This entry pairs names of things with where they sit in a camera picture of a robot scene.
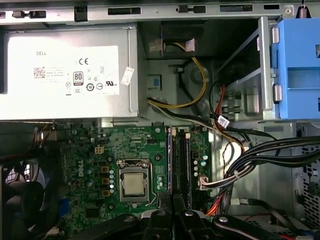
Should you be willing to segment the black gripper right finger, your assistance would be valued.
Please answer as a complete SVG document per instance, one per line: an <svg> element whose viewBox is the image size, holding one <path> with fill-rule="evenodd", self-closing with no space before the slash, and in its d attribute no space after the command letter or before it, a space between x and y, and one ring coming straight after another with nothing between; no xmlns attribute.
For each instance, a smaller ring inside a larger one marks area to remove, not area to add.
<svg viewBox="0 0 320 240"><path fill-rule="evenodd" d="M198 212L186 209L183 197L173 195L175 222L181 240L288 240L230 215L217 215L211 221Z"/></svg>

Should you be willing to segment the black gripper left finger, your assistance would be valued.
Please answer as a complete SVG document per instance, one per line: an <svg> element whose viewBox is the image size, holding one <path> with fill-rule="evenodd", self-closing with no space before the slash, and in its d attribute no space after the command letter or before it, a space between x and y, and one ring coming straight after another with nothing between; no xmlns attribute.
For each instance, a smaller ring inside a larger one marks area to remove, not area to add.
<svg viewBox="0 0 320 240"><path fill-rule="evenodd" d="M172 195L159 193L157 208L143 212L141 218L124 213L74 236L73 240L171 240Z"/></svg>

